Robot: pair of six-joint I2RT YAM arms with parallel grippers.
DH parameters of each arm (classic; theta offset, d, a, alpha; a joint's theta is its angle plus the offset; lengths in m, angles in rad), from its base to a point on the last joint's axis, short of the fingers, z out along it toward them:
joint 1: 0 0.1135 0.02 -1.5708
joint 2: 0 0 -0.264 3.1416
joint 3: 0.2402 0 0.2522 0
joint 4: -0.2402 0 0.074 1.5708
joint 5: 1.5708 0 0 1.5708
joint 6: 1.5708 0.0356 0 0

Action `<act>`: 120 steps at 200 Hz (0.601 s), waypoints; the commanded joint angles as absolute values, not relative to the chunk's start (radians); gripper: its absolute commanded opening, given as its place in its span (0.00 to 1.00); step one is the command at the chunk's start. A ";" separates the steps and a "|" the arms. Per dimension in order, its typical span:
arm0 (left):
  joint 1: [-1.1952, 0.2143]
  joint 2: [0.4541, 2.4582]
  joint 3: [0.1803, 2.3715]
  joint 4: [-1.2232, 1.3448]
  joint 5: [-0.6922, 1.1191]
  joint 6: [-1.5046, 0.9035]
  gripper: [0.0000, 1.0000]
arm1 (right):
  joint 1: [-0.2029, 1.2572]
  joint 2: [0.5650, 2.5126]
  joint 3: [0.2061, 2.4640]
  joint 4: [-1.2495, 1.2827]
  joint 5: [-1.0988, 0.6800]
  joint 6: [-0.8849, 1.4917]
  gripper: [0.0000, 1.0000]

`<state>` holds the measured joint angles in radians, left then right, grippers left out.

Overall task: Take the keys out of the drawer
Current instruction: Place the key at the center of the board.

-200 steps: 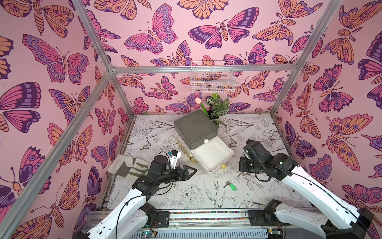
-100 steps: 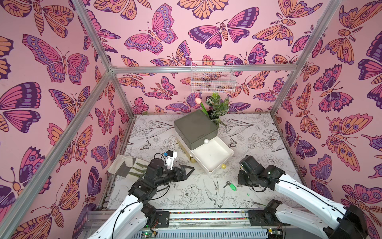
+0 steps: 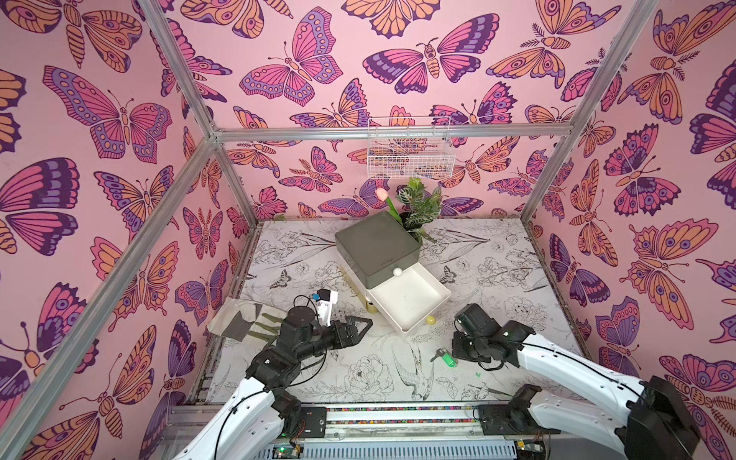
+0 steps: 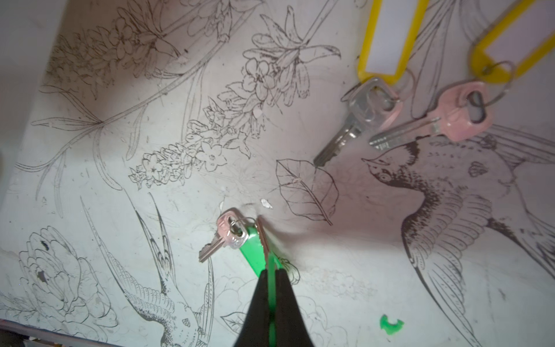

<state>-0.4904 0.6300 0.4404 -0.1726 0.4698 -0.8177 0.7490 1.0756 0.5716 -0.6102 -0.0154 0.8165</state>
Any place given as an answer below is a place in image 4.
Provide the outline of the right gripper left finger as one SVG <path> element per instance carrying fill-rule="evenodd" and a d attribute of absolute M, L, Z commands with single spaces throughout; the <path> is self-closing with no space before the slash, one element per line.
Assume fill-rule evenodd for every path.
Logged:
<path fill-rule="evenodd" d="M 268 275 L 267 270 L 263 270 L 234 347 L 268 347 L 270 345 L 269 331 Z"/>

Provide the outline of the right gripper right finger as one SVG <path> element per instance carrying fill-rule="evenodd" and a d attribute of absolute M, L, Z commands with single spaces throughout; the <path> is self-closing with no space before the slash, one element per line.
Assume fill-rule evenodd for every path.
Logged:
<path fill-rule="evenodd" d="M 276 346 L 313 347 L 288 274 L 283 269 L 275 272 L 275 297 Z"/>

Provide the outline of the key with green tag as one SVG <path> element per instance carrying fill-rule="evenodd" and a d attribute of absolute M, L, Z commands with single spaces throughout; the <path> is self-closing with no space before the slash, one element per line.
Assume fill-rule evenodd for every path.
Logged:
<path fill-rule="evenodd" d="M 270 345 L 276 346 L 275 342 L 275 272 L 283 269 L 283 263 L 276 253 L 270 248 L 267 234 L 262 224 L 253 218 L 242 217 L 237 210 L 230 209 L 223 212 L 216 221 L 216 232 L 212 241 L 199 251 L 199 262 L 204 263 L 220 249 L 228 247 L 240 251 L 248 266 L 258 279 L 263 270 L 268 275 L 268 299 L 270 305 Z M 243 328 L 249 306 L 239 303 L 234 311 L 221 316 L 222 323 L 237 336 Z"/>

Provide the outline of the keys with yellow tag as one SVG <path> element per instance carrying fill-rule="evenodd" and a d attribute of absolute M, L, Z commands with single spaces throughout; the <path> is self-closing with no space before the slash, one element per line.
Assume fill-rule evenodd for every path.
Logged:
<path fill-rule="evenodd" d="M 325 166 L 360 135 L 383 132 L 395 122 L 416 88 L 408 61 L 428 4 L 372 2 L 356 71 L 360 83 L 348 94 L 342 128 L 315 157 L 315 166 Z"/>

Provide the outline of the white drawer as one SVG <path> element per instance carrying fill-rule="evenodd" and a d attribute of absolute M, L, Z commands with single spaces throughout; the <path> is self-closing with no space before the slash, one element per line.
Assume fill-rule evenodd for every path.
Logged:
<path fill-rule="evenodd" d="M 1 200 L 65 9 L 66 1 L 1 2 Z"/>

